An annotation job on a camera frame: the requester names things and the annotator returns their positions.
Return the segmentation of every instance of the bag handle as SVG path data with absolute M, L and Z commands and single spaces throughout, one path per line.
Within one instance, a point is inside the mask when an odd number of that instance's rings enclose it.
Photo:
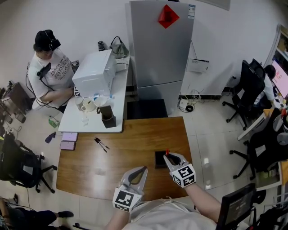
M 118 36 L 116 36 L 116 37 L 113 39 L 113 41 L 111 42 L 111 44 L 110 44 L 110 45 L 112 45 L 112 44 L 113 44 L 113 42 L 114 42 L 114 40 L 115 40 L 116 38 L 119 38 L 119 41 L 120 41 L 120 43 L 123 43 L 123 42 L 122 42 L 122 40 L 121 40 L 121 38 L 120 38 L 120 37 L 118 37 Z

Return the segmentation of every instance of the refrigerator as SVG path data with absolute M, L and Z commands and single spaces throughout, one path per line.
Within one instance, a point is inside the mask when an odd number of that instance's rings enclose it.
M 179 17 L 159 23 L 168 5 Z M 167 113 L 177 108 L 192 38 L 195 6 L 141 0 L 125 4 L 130 59 L 140 100 L 164 99 Z

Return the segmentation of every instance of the vr headset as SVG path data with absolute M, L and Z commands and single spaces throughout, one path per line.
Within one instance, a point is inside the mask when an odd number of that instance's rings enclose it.
M 61 43 L 59 42 L 58 39 L 51 39 L 48 34 L 46 33 L 46 31 L 44 31 L 45 34 L 47 35 L 47 37 L 50 39 L 50 44 L 49 44 L 49 48 L 54 51 L 55 49 L 57 49 L 59 46 L 61 46 Z

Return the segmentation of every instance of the red diamond decoration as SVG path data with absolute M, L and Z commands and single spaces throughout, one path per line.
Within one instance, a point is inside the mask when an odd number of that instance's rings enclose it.
M 179 19 L 179 16 L 168 6 L 165 5 L 158 22 L 167 29 L 169 26 L 171 26 L 174 22 L 176 22 Z

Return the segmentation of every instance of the handbag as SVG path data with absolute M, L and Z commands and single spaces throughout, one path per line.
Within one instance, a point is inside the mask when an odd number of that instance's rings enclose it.
M 114 40 L 119 38 L 120 44 L 113 44 Z M 110 44 L 110 49 L 112 50 L 112 54 L 115 56 L 116 59 L 120 59 L 125 55 L 129 54 L 128 49 L 122 42 L 121 38 L 116 36 Z

